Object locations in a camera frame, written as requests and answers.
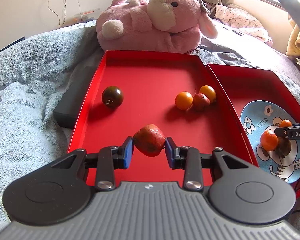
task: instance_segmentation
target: dark tomato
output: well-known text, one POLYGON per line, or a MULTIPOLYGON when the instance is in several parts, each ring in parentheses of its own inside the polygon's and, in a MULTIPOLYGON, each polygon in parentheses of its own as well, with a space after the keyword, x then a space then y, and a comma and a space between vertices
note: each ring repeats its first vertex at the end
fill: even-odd
POLYGON ((278 146, 274 150, 279 157, 286 157, 291 152, 291 143, 288 138, 279 138, 278 146))
POLYGON ((118 87, 110 86, 102 92, 101 99, 106 106, 116 108, 123 102, 123 93, 118 87))

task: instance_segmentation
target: red box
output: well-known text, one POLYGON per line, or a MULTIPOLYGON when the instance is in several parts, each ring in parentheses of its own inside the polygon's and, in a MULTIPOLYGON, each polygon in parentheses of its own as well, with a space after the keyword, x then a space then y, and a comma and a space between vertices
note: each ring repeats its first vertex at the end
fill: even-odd
MULTIPOLYGON (((95 153, 102 147, 121 145, 127 136, 154 123, 178 146, 190 145, 201 153, 223 147, 257 166, 239 119, 243 107, 253 100, 271 101, 300 122, 299 104, 271 71, 204 66, 198 56, 186 54, 107 51, 90 83, 68 152, 85 148, 88 153, 95 153), (258 81, 264 84, 261 90, 254 89, 258 81), (249 89, 243 89, 247 83, 249 89), (115 111, 101 101, 103 90, 111 85, 118 86, 124 93, 124 101, 115 111), (216 103, 203 112, 176 109, 174 99, 178 93, 194 94, 203 85, 215 89, 216 103), (280 94, 265 93, 266 86, 280 94)), ((183 170, 169 168, 164 152, 149 158, 135 148, 130 167, 115 170, 115 179, 117 184, 120 181, 178 181, 182 185, 183 174, 183 170)), ((205 185, 212 183, 209 170, 203 170, 203 178, 205 185)), ((95 169, 90 169, 87 183, 93 185, 94 179, 95 169)))

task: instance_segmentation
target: red fruit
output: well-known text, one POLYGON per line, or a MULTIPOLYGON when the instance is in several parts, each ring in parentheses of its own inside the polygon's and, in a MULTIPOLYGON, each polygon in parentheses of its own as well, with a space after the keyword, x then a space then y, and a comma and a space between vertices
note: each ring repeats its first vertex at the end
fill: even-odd
POLYGON ((154 124, 142 127, 133 136, 135 147, 148 157, 155 157, 161 152, 166 141, 162 131, 154 124))
POLYGON ((210 105, 210 100, 204 94, 198 93, 194 95, 192 105, 195 110, 202 111, 210 105))

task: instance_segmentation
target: polka dot fabric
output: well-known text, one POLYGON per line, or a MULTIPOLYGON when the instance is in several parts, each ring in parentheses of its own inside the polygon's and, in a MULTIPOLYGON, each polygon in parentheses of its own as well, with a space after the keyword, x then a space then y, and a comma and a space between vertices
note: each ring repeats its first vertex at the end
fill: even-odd
POLYGON ((223 24, 233 28, 263 28, 262 24, 251 14, 239 8, 228 8, 223 5, 216 6, 215 18, 223 24))

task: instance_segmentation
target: pink stuffed animal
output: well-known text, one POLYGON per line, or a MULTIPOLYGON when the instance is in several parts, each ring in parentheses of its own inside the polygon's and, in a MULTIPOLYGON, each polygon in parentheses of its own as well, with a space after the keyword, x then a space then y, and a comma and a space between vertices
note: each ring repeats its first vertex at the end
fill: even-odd
POLYGON ((201 33, 218 33, 202 0, 113 0, 97 20, 100 46, 106 50, 150 50, 186 53, 201 33))

